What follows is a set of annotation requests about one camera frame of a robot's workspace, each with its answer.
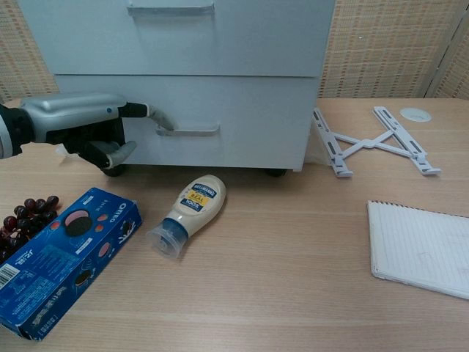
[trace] notepad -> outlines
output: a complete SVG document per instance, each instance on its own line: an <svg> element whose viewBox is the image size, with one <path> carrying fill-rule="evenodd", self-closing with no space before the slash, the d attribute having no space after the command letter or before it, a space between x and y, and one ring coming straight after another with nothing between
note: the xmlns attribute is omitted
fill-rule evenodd
<svg viewBox="0 0 469 352"><path fill-rule="evenodd" d="M469 219L368 201L372 274L469 299Z"/></svg>

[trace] wooden desk surface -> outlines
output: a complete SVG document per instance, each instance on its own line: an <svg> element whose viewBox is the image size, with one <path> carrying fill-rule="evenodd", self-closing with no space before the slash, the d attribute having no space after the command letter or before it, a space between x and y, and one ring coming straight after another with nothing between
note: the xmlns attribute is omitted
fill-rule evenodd
<svg viewBox="0 0 469 352"><path fill-rule="evenodd" d="M468 351L469 302L370 274L368 199L469 215L469 101L319 100L334 131L378 136L387 106L440 167L421 176L405 158L364 150L337 179L327 166L271 178L255 169L132 166L108 178L26 146L0 162L0 214L27 197L64 204L92 186L137 199L144 224L43 342L0 329L7 351ZM405 106L431 122L404 120ZM182 187L213 173L228 187L219 216L180 262L154 253L144 234Z"/></svg>

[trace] yellow label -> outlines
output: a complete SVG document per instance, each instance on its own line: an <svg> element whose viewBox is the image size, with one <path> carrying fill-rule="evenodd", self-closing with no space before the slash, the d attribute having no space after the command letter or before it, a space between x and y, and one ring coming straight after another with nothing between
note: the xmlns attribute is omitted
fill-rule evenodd
<svg viewBox="0 0 469 352"><path fill-rule="evenodd" d="M200 204L202 207L207 205L208 201L210 200L209 197L203 196L198 192L195 192L193 189L191 189L188 193L187 196L185 196L187 199L190 199L194 201L197 204Z"/></svg>

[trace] drawer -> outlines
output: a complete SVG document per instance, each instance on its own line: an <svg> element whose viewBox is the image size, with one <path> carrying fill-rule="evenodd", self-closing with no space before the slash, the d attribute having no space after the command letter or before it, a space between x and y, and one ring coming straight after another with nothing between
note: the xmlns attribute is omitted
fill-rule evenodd
<svg viewBox="0 0 469 352"><path fill-rule="evenodd" d="M301 169L316 101L316 78L57 76L61 92L115 92L151 103L181 133L124 119L138 147L128 164Z"/></svg>
<svg viewBox="0 0 469 352"><path fill-rule="evenodd" d="M19 0L55 74L321 76L334 0Z"/></svg>

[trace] mayonnaise bottle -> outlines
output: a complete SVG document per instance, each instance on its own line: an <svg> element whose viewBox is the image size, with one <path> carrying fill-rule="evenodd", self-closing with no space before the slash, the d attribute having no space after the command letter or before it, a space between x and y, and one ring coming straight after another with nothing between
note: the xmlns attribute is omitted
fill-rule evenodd
<svg viewBox="0 0 469 352"><path fill-rule="evenodd" d="M226 196L224 183L205 175L191 182L178 196L169 214L147 232L153 249L177 258L185 242L220 211Z"/></svg>

